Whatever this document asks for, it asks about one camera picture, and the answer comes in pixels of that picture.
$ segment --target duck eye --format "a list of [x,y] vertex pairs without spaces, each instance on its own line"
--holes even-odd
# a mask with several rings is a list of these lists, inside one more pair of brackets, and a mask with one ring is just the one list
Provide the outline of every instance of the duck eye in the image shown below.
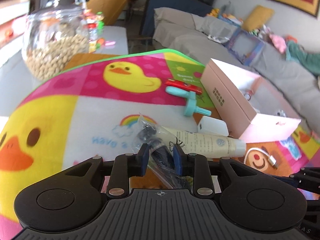
[[0,141],[0,147],[1,147],[1,145],[3,145],[3,142],[4,142],[6,136],[7,136],[7,133],[5,133],[5,134],[2,136],[1,141]]
[[27,145],[31,147],[35,146],[39,140],[39,137],[40,137],[40,129],[33,128],[28,135]]

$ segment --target duck illustration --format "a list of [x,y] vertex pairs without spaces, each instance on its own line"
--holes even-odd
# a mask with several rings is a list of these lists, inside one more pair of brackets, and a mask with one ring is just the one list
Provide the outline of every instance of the duck illustration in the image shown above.
[[17,194],[61,171],[77,99],[38,98],[18,107],[10,116],[0,133],[0,220],[19,223],[13,209]]
[[148,93],[161,86],[159,78],[146,77],[138,65],[123,61],[107,65],[103,79],[110,86],[133,93]]

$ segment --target teal handle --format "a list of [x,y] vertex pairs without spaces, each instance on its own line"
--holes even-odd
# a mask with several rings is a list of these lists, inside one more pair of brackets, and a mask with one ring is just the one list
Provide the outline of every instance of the teal handle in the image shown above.
[[209,110],[207,110],[207,109],[203,109],[203,108],[201,108],[201,107],[199,107],[199,106],[196,107],[195,113],[199,113],[199,114],[211,116],[211,111],[209,111]]
[[190,93],[180,88],[175,87],[166,87],[165,91],[173,96],[181,97],[181,98],[189,98]]

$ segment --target cream tube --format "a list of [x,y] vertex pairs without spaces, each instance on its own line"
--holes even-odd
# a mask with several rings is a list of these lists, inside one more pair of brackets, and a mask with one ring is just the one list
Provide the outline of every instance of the cream tube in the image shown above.
[[185,144],[185,154],[198,153],[207,158],[221,158],[243,157],[246,152],[246,143],[239,139],[164,128]]

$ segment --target white power adapter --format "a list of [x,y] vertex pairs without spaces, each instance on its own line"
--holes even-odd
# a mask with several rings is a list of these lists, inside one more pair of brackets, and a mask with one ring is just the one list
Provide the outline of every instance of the white power adapter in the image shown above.
[[205,115],[198,124],[198,133],[229,136],[227,124],[224,121]]

